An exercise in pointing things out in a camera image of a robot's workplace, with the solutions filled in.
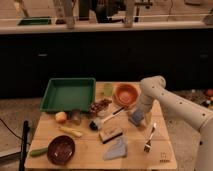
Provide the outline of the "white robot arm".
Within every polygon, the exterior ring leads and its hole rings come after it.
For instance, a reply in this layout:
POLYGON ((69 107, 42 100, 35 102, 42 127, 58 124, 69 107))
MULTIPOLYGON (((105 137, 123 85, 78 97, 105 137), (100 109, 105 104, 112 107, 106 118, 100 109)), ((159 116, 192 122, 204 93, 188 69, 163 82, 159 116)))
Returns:
POLYGON ((213 171, 213 111, 182 98, 165 89, 162 76, 147 77, 140 81, 138 107, 148 114, 158 100, 172 109, 201 135, 194 171, 213 171))

